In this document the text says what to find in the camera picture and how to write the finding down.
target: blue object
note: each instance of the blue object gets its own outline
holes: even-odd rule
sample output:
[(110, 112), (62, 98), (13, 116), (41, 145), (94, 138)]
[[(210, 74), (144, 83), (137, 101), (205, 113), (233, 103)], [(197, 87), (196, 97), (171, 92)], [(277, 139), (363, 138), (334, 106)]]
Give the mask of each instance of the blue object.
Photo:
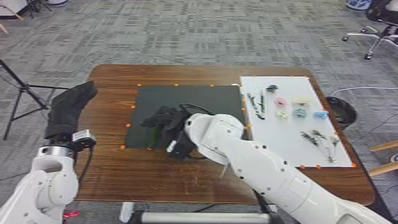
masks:
[(327, 112), (315, 112), (315, 117), (327, 119)]
[(302, 108), (295, 109), (293, 114), (299, 118), (308, 117), (308, 111)]
[(370, 8), (372, 0), (347, 0), (347, 8), (364, 11)]

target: carpet floor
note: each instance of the carpet floor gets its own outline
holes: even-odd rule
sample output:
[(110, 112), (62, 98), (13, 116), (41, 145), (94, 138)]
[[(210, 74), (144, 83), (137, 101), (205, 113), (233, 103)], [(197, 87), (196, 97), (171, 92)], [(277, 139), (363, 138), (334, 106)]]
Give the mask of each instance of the carpet floor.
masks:
[[(398, 54), (388, 44), (372, 61), (366, 38), (341, 42), (345, 32), (361, 30), (363, 12), (343, 0), (71, 0), (64, 7), (25, 20), (0, 21), (0, 57), (23, 80), (34, 84), (75, 86), (100, 64), (300, 66), (315, 74), (325, 95), (347, 87), (398, 87)], [(16, 89), (0, 80), (0, 130), (13, 109)], [(396, 149), (377, 153), (370, 147), (396, 140), (398, 90), (340, 92), (359, 113), (345, 130), (366, 166), (389, 162)], [(20, 111), (34, 108), (23, 99)], [(43, 141), (45, 114), (14, 123), (9, 140), (0, 140), (0, 179), (29, 171)], [(398, 173), (373, 178), (379, 192), (398, 217)], [(20, 178), (0, 182), (0, 204)], [(73, 223), (117, 223), (119, 203), (78, 202)], [(196, 210), (201, 205), (139, 204), (151, 211)], [(253, 206), (221, 206), (212, 211), (251, 212)]]

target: small object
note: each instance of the small object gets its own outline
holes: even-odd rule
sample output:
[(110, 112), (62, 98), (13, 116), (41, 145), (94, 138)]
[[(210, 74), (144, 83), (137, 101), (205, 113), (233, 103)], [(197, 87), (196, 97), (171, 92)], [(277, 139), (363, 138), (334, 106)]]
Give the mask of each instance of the small object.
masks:
[(64, 219), (70, 219), (73, 217), (78, 217), (78, 211), (64, 213)]
[(254, 109), (254, 112), (256, 112), (256, 116), (258, 116), (260, 120), (265, 120), (265, 117), (263, 117), (263, 115), (260, 114), (260, 111), (258, 111), (258, 106), (256, 106), (256, 102), (254, 102), (254, 96), (251, 95), (251, 93), (247, 93), (247, 98), (251, 100), (251, 104), (253, 104), (253, 109)]
[(277, 117), (281, 117), (283, 119), (288, 119), (288, 113), (285, 111), (277, 112)]
[(336, 137), (331, 137), (331, 141), (332, 141), (332, 146), (336, 147), (340, 144), (340, 139)]
[(370, 60), (372, 59), (372, 56), (373, 56), (372, 54), (366, 54), (364, 55), (364, 59)]
[(320, 119), (327, 119), (327, 112), (315, 112), (315, 117)]
[(286, 99), (283, 97), (277, 97), (276, 104), (277, 104), (279, 107), (286, 106)]
[(327, 161), (329, 161), (329, 163), (336, 162), (336, 159), (332, 158), (332, 156), (327, 157)]
[(313, 130), (313, 135), (318, 136), (322, 139), (327, 140), (325, 135), (320, 133), (320, 131)]
[(313, 99), (309, 97), (293, 97), (292, 102), (304, 106), (313, 102)]
[(315, 139), (315, 137), (302, 131), (302, 137), (308, 139), (308, 141), (313, 143), (313, 145), (318, 147), (318, 141)]
[(293, 114), (299, 118), (308, 117), (308, 111), (302, 108), (295, 109)]
[(270, 85), (269, 87), (267, 87), (267, 92), (270, 92), (270, 93), (276, 93), (276, 90), (277, 90), (279, 88), (277, 88), (277, 85)]
[(263, 94), (263, 91), (260, 93), (260, 110), (261, 110), (261, 113), (265, 114), (265, 94)]

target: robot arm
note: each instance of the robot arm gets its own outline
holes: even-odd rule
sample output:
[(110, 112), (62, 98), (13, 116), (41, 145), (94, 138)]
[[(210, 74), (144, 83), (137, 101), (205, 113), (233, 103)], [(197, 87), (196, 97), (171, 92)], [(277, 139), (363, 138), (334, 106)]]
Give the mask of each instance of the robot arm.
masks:
[(32, 170), (0, 210), (0, 223), (62, 223), (66, 205), (78, 192), (71, 149), (43, 147), (32, 162)]
[(185, 132), (201, 154), (231, 164), (242, 181), (302, 224), (386, 224), (357, 203), (340, 199), (270, 152), (267, 145), (240, 139), (244, 125), (229, 115), (194, 114)]
[(54, 98), (46, 127), (50, 145), (39, 148), (30, 173), (0, 208), (0, 224), (62, 223), (64, 208), (78, 193), (71, 157), (96, 144), (89, 130), (77, 132), (80, 112), (94, 96), (94, 83), (87, 82)]

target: white board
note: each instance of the white board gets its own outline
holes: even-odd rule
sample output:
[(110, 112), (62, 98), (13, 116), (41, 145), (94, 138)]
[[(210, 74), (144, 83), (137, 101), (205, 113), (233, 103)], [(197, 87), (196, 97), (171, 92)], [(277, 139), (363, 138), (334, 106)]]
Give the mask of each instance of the white board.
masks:
[[(277, 85), (279, 89), (272, 94), (267, 92), (267, 87)], [(352, 161), (341, 142), (332, 145), (331, 137), (334, 127), (329, 118), (322, 119), (313, 116), (315, 112), (324, 111), (324, 106), (315, 93), (308, 77), (292, 76), (242, 76), (242, 94), (245, 96), (245, 107), (251, 122), (253, 140), (265, 143), (269, 150), (288, 160), (293, 166), (306, 167), (352, 167)], [(247, 93), (256, 97), (260, 103), (260, 93), (265, 93), (265, 120), (256, 116), (254, 107), (247, 97)], [(286, 100), (286, 106), (279, 107), (276, 99), (281, 97)], [(293, 98), (304, 97), (311, 99), (306, 105), (293, 103)], [(306, 109), (308, 117), (299, 118), (293, 115), (297, 108)], [(285, 111), (288, 118), (277, 116), (277, 112)], [(316, 130), (327, 137), (322, 140), (316, 137), (318, 145), (302, 137), (302, 132), (311, 134)]]

